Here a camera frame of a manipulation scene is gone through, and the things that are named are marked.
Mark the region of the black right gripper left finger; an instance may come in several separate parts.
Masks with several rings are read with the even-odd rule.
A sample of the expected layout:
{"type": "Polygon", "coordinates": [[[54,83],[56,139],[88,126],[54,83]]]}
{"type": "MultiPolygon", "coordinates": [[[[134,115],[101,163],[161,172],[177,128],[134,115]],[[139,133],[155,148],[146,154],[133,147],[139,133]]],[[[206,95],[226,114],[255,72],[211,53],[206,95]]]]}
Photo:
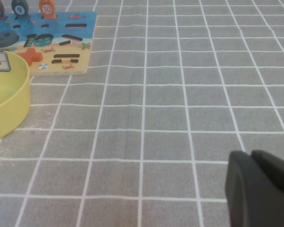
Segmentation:
{"type": "Polygon", "coordinates": [[[269,180],[251,154],[230,153],[225,194],[232,227],[284,227],[284,192],[269,180]]]}

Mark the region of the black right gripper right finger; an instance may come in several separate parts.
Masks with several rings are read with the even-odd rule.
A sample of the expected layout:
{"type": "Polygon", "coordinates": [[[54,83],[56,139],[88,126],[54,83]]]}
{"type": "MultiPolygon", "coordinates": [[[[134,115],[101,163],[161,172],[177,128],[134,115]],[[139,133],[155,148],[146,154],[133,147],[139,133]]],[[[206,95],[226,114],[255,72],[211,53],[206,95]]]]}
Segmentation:
{"type": "Polygon", "coordinates": [[[251,157],[269,180],[284,192],[284,160],[263,150],[253,150],[251,157]]]}

